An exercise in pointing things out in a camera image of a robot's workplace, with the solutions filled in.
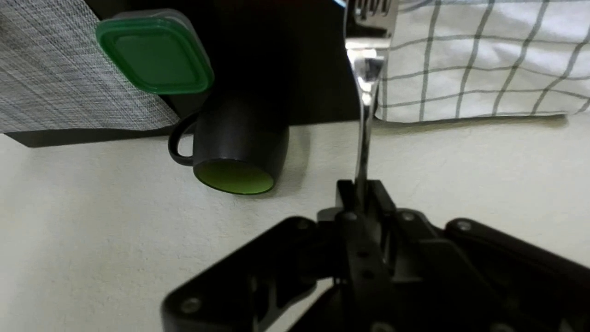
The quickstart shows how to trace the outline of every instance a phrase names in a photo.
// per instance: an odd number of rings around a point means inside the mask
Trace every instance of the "fork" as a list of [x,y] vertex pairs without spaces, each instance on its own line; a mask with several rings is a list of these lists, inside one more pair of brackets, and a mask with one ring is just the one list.
[[360,100],[360,143],[355,176],[356,209],[366,211],[371,126],[377,113],[382,71],[401,0],[349,0],[345,12],[345,49]]

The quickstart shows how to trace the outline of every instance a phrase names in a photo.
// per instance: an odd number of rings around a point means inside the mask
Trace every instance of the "gray fabric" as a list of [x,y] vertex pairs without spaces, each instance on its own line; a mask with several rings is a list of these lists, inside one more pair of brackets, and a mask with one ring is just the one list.
[[0,132],[159,130],[178,122],[102,56],[84,0],[0,0]]
[[379,119],[576,115],[590,106],[590,3],[436,0],[397,23]]

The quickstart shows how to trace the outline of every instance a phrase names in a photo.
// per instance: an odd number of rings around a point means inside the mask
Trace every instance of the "checkered cloth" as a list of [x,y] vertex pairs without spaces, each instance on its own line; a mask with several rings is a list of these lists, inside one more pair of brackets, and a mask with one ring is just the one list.
[[97,25],[84,0],[0,0],[0,134],[178,122],[102,56]]
[[401,14],[379,119],[585,113],[590,3],[436,0]]

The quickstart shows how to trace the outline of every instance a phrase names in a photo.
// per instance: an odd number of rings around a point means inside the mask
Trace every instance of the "black mug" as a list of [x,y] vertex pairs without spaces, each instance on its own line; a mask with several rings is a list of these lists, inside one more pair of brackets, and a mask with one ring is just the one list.
[[[192,167],[211,189],[255,196],[270,193],[288,150],[288,119],[281,100],[266,91],[216,89],[205,108],[170,135],[170,158]],[[194,126],[194,154],[179,154],[183,134]]]

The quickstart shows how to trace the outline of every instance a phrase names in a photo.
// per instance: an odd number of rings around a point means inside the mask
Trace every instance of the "white table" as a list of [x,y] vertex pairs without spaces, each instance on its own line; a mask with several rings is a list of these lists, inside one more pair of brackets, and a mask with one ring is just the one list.
[[[161,332],[168,292],[283,218],[331,207],[355,156],[356,124],[294,128],[277,193],[235,198],[174,165],[165,139],[28,150],[2,137],[0,331]],[[587,266],[589,172],[590,117],[375,130],[371,176],[401,207]]]

